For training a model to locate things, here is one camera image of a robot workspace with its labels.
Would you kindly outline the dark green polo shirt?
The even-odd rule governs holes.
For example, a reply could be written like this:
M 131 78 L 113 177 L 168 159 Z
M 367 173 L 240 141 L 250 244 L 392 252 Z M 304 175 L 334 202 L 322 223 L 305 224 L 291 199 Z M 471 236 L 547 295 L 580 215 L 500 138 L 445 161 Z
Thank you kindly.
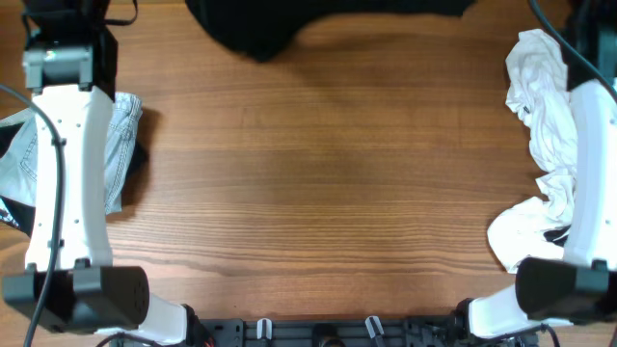
M 306 26 L 338 14 L 462 16 L 473 0 L 186 0 L 202 29 L 256 62 L 274 59 Z

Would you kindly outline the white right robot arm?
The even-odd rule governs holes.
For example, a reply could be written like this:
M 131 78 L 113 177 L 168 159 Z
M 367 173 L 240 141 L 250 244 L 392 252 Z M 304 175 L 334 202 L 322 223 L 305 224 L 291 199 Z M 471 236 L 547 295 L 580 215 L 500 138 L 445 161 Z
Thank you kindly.
M 616 5 L 576 1 L 507 57 L 507 106 L 528 127 L 541 196 L 501 213 L 490 245 L 515 282 L 461 306 L 469 337 L 616 319 Z

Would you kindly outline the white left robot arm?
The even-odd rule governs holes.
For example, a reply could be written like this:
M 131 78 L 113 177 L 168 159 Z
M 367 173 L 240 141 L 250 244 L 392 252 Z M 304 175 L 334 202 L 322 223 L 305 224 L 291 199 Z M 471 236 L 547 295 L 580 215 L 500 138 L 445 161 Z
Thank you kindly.
M 118 44 L 105 1 L 25 3 L 26 93 L 35 112 L 35 224 L 7 305 L 32 329 L 101 334 L 150 346 L 190 341 L 186 307 L 148 287 L 138 266 L 115 266 L 104 207 L 104 151 L 116 92 Z

